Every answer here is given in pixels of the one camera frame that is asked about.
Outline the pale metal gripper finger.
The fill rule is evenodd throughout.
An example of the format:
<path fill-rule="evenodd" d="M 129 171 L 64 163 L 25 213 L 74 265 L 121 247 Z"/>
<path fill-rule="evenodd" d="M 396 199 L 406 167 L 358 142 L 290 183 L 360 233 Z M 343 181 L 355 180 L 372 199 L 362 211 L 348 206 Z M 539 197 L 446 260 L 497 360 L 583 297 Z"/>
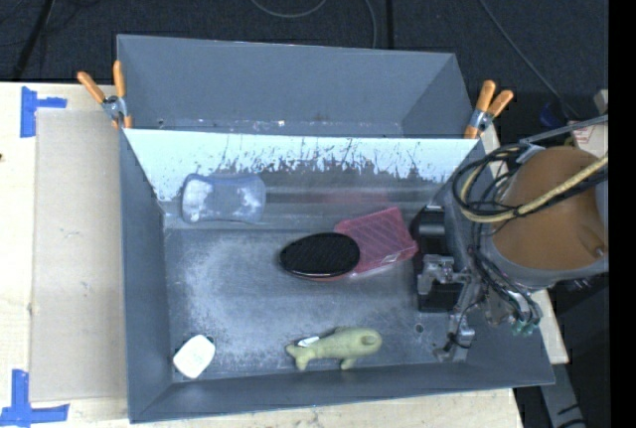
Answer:
<path fill-rule="evenodd" d="M 475 331 L 465 320 L 461 320 L 457 327 L 449 333 L 449 341 L 459 348 L 470 348 L 475 338 Z"/>
<path fill-rule="evenodd" d="M 464 362 L 469 351 L 469 346 L 447 342 L 444 346 L 434 349 L 432 354 L 439 362 Z"/>

